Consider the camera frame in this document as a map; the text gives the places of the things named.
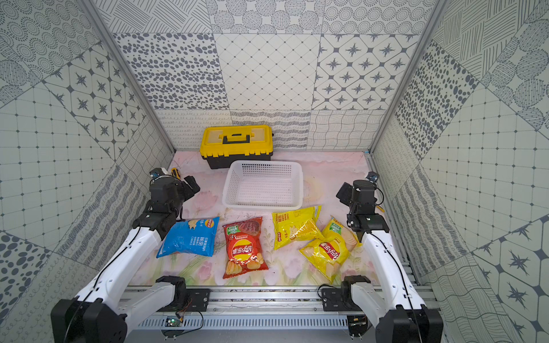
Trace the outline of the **blue chips bag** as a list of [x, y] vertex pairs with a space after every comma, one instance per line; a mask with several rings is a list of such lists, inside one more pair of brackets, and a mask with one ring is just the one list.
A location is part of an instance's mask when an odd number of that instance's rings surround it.
[[177, 222], [164, 238], [157, 258], [176, 253], [212, 257], [219, 221], [219, 217], [213, 217]]

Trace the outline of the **red chips bag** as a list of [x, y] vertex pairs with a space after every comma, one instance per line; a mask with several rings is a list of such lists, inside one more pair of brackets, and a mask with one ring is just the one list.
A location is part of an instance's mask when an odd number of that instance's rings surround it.
[[269, 270], [260, 241], [261, 228], [261, 217], [223, 226], [228, 258], [224, 279]]

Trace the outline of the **white plastic basket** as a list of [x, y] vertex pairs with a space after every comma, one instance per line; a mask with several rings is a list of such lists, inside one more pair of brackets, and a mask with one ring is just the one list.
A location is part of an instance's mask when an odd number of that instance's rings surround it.
[[236, 210], [286, 212], [303, 205], [302, 166], [294, 161], [234, 161], [228, 171], [222, 203]]

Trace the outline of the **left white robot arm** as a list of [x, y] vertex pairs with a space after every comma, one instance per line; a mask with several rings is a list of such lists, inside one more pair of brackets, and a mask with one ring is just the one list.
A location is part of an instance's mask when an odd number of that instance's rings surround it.
[[183, 204], [200, 191], [192, 176], [180, 180], [165, 168], [150, 176], [151, 198], [114, 257], [75, 297], [58, 301], [51, 311], [55, 342], [123, 342], [158, 310], [183, 310], [190, 303], [186, 281], [175, 276], [160, 277], [140, 296], [120, 302], [144, 260], [176, 224]]

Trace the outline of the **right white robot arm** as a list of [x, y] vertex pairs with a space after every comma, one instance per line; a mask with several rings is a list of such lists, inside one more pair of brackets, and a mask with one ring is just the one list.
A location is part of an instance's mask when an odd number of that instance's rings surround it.
[[372, 260], [381, 290], [367, 277], [344, 278], [343, 303], [360, 308], [375, 332], [376, 342], [441, 342], [443, 319], [426, 305], [397, 258], [385, 218], [375, 210], [379, 176], [369, 172], [361, 180], [341, 186], [336, 197], [349, 209], [347, 226], [357, 234]]

